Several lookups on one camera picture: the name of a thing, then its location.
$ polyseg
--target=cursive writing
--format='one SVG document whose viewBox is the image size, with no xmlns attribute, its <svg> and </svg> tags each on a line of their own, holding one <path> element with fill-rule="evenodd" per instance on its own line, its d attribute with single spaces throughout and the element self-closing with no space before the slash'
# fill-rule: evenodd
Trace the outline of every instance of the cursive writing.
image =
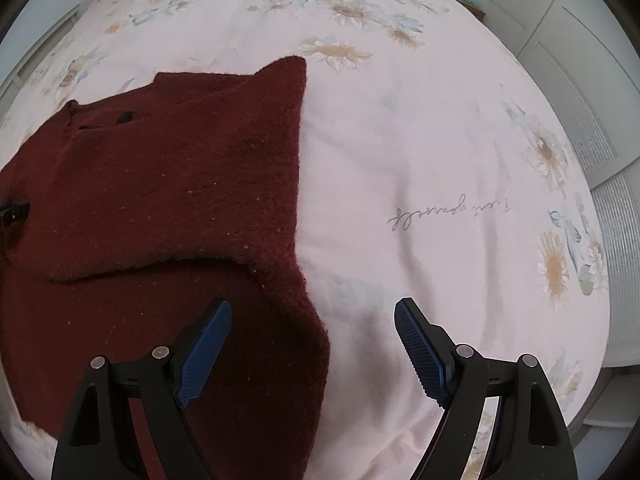
<svg viewBox="0 0 640 480">
<path fill-rule="evenodd" d="M 411 227 L 411 222 L 413 221 L 414 218 L 422 218 L 423 216 L 430 216 L 430 215 L 455 216 L 465 211 L 472 211 L 474 213 L 474 216 L 478 216 L 479 213 L 483 211 L 491 210 L 494 208 L 501 213 L 508 213 L 509 211 L 511 211 L 511 209 L 509 208 L 509 200 L 507 198 L 504 199 L 503 201 L 493 200 L 492 202 L 487 202 L 482 205 L 471 206 L 470 208 L 467 208 L 465 202 L 466 202 L 466 193 L 463 193 L 458 198 L 458 204 L 456 206 L 428 207 L 424 211 L 418 210 L 412 213 L 409 211 L 402 211 L 402 209 L 398 208 L 396 210 L 396 216 L 394 216 L 393 218 L 390 218 L 386 223 L 389 224 L 393 222 L 393 225 L 391 226 L 392 231 L 395 231 L 398 228 L 398 226 L 401 227 L 402 231 L 407 231 L 407 229 Z"/>
</svg>

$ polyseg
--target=black clip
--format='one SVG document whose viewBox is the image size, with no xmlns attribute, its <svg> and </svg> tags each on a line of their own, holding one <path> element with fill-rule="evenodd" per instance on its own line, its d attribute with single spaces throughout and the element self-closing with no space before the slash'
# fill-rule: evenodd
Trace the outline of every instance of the black clip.
<svg viewBox="0 0 640 480">
<path fill-rule="evenodd" d="M 430 324 L 411 298 L 396 304 L 396 328 L 425 393 L 445 409 L 411 480 L 460 480 L 486 397 L 500 401 L 479 480 L 578 479 L 564 418 L 533 355 L 485 359 Z"/>
<path fill-rule="evenodd" d="M 212 480 L 182 414 L 198 397 L 231 328 L 231 307 L 213 300 L 171 346 L 138 361 L 92 359 L 67 412 L 52 480 L 148 480 L 129 398 L 142 399 L 146 422 L 168 480 Z"/>
</svg>

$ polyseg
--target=daisy print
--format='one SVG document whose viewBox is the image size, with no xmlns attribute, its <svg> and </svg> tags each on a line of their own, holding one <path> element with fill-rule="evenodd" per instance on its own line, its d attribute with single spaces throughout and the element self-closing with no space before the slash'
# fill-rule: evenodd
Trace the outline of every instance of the daisy print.
<svg viewBox="0 0 640 480">
<path fill-rule="evenodd" d="M 604 251 L 600 240 L 594 235 L 589 235 L 587 249 L 584 254 L 584 265 L 588 267 L 585 270 L 589 275 L 588 281 L 591 282 L 592 288 L 601 288 L 604 291 L 609 290 L 609 277 L 607 275 Z"/>
<path fill-rule="evenodd" d="M 270 12 L 278 12 L 280 10 L 291 10 L 292 1 L 290 0 L 262 0 L 261 6 L 252 5 L 246 8 L 249 12 L 262 12 L 269 14 Z"/>
<path fill-rule="evenodd" d="M 392 40 L 410 48 L 418 48 L 419 46 L 424 45 L 424 41 L 417 40 L 407 31 L 402 30 L 402 28 L 391 27 L 388 30 L 388 35 Z"/>
<path fill-rule="evenodd" d="M 330 10 L 333 19 L 341 25 L 365 27 L 371 23 L 382 22 L 380 8 L 366 0 L 305 0 L 305 4 L 309 1 L 317 2 Z"/>
<path fill-rule="evenodd" d="M 555 307 L 564 299 L 566 284 L 569 281 L 564 246 L 560 237 L 553 231 L 545 231 L 541 236 L 538 254 L 540 259 L 537 281 Z"/>
<path fill-rule="evenodd" d="M 368 4 L 365 0 L 332 0 L 331 9 L 335 13 L 334 19 L 341 25 L 355 25 L 364 27 L 367 23 L 380 21 L 377 6 Z"/>
<path fill-rule="evenodd" d="M 128 22 L 123 22 L 122 20 L 120 20 L 118 22 L 113 22 L 113 23 L 111 23 L 111 25 L 109 25 L 109 27 L 107 27 L 104 30 L 104 33 L 105 34 L 115 34 L 119 30 L 122 30 L 123 28 L 125 28 L 127 26 L 127 24 L 128 24 Z"/>
<path fill-rule="evenodd" d="M 305 57 L 317 61 L 324 61 L 336 72 L 347 68 L 355 70 L 366 59 L 371 57 L 368 52 L 362 52 L 353 45 L 339 43 L 333 36 L 322 40 L 312 36 L 303 40 L 300 51 Z"/>
<path fill-rule="evenodd" d="M 558 138 L 539 124 L 528 128 L 527 159 L 546 181 L 549 191 L 560 190 L 564 196 L 568 162 Z"/>
<path fill-rule="evenodd" d="M 555 364 L 546 372 L 551 389 L 556 394 L 562 412 L 565 412 L 574 401 L 580 382 L 582 370 L 579 362 L 571 362 L 566 358 L 566 350 L 562 352 Z"/>
</svg>

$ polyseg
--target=flower pattern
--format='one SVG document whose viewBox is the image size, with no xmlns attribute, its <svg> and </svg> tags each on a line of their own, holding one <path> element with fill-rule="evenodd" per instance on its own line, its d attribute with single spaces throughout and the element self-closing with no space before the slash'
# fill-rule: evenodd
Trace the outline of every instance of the flower pattern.
<svg viewBox="0 0 640 480">
<path fill-rule="evenodd" d="M 87 54 L 75 58 L 68 66 L 66 73 L 58 83 L 59 88 L 66 88 L 71 84 L 77 84 L 89 74 L 92 67 L 98 65 L 107 55 L 95 47 Z"/>
<path fill-rule="evenodd" d="M 158 12 L 158 8 L 155 9 L 145 9 L 142 12 L 137 12 L 135 14 L 130 14 L 129 18 L 131 19 L 131 24 L 134 27 L 142 25 L 143 23 L 149 22 L 154 18 L 154 14 Z"/>
<path fill-rule="evenodd" d="M 119 20 L 117 22 L 111 23 L 111 25 L 105 29 L 104 33 L 115 34 L 116 32 L 118 32 L 119 30 L 122 30 L 126 26 L 127 26 L 127 22 L 124 22 L 123 20 Z"/>
<path fill-rule="evenodd" d="M 580 290 L 585 296 L 590 296 L 595 289 L 609 290 L 607 266 L 602 243 L 595 232 L 590 230 L 590 222 L 585 215 L 584 204 L 579 193 L 575 196 L 575 203 L 584 234 L 570 219 L 558 211 L 550 211 L 549 218 L 553 225 L 563 230 L 567 251 L 578 276 Z"/>
<path fill-rule="evenodd" d="M 416 40 L 408 32 L 402 30 L 402 28 L 390 28 L 388 30 L 388 34 L 392 40 L 397 41 L 404 46 L 418 48 L 419 46 L 424 45 L 423 41 Z"/>
<path fill-rule="evenodd" d="M 350 2 L 333 0 L 331 8 L 335 12 L 335 21 L 341 25 L 364 27 L 367 23 L 377 23 L 380 20 L 376 12 L 378 8 L 368 4 L 365 0 L 352 0 Z"/>
<path fill-rule="evenodd" d="M 355 70 L 366 59 L 371 57 L 367 52 L 361 52 L 353 45 L 338 43 L 333 36 L 319 40 L 311 37 L 303 40 L 300 47 L 302 54 L 310 59 L 324 61 L 336 72 L 347 68 Z"/>
<path fill-rule="evenodd" d="M 264 14 L 269 14 L 273 11 L 279 10 L 290 10 L 292 6 L 292 1 L 290 0 L 262 0 L 261 6 L 249 6 L 246 8 L 249 12 L 262 12 Z"/>
<path fill-rule="evenodd" d="M 567 290 L 569 272 L 564 257 L 564 247 L 558 235 L 546 231 L 541 236 L 538 263 L 538 283 L 554 305 L 561 302 Z"/>
<path fill-rule="evenodd" d="M 574 400 L 582 380 L 579 362 L 567 362 L 566 349 L 562 349 L 553 366 L 546 370 L 546 378 L 556 394 L 560 409 L 564 412 Z"/>
<path fill-rule="evenodd" d="M 412 4 L 414 7 L 418 7 L 418 9 L 426 9 L 433 14 L 441 14 L 444 12 L 449 12 L 449 7 L 436 7 L 434 4 L 426 4 L 421 2 L 420 0 L 398 0 L 403 5 Z"/>
<path fill-rule="evenodd" d="M 527 137 L 530 164 L 546 180 L 549 191 L 559 189 L 564 193 L 568 162 L 558 138 L 539 125 L 530 128 Z"/>
<path fill-rule="evenodd" d="M 391 17 L 391 26 L 399 30 L 410 30 L 412 32 L 422 32 L 424 25 L 415 18 L 409 18 L 404 14 L 394 14 Z"/>
</svg>

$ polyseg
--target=bedsheet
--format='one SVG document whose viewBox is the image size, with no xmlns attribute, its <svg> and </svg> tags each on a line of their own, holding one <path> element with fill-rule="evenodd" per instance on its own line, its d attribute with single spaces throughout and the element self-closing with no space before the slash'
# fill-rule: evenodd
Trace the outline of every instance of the bedsheet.
<svg viewBox="0 0 640 480">
<path fill-rule="evenodd" d="M 96 0 L 5 115 L 0 164 L 71 98 L 289 54 L 308 60 L 296 254 L 332 343 L 306 478 L 409 478 L 426 449 L 441 411 L 394 330 L 403 296 L 487 357 L 535 354 L 571 421 L 608 335 L 598 219 L 548 101 L 453 0 Z M 55 442 L 9 386 L 0 429 L 47 478 Z"/>
</svg>

